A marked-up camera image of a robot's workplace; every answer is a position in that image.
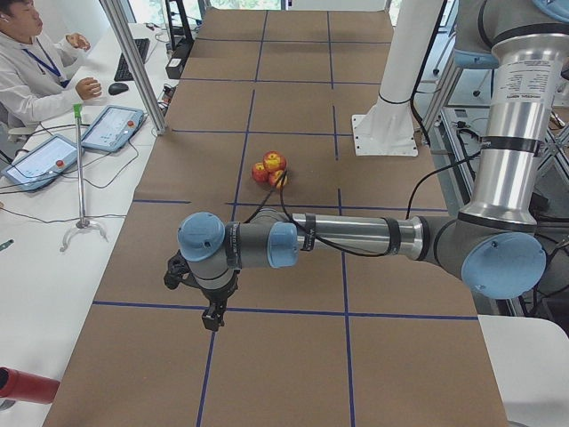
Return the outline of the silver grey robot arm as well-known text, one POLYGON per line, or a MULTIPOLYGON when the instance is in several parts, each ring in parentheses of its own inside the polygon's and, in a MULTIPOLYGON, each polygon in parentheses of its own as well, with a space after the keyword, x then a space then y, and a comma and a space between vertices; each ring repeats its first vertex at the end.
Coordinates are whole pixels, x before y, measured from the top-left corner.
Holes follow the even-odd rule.
POLYGON ((455 216, 351 218, 257 209, 245 222, 193 213, 178 230, 179 251, 164 282, 202 292, 204 326, 224 323, 228 298, 245 268, 291 267, 300 252, 328 247, 367 258, 403 255, 428 262, 492 300, 518 299, 526 316, 544 314, 562 278, 557 254, 543 246, 530 205, 553 91, 568 54, 565 1, 468 1, 459 7, 456 42, 463 53, 490 56, 497 69, 487 133, 476 152, 454 161, 474 169, 469 202, 455 216))

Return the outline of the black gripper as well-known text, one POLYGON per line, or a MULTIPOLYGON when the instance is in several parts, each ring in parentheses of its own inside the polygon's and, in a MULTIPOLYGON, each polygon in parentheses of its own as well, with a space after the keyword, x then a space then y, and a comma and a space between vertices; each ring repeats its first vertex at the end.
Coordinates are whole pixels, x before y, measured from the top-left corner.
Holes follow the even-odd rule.
POLYGON ((201 316, 206 330, 218 331, 225 325, 227 301, 238 289, 238 275, 239 271, 225 271, 216 278, 198 279, 202 293, 210 302, 201 316))

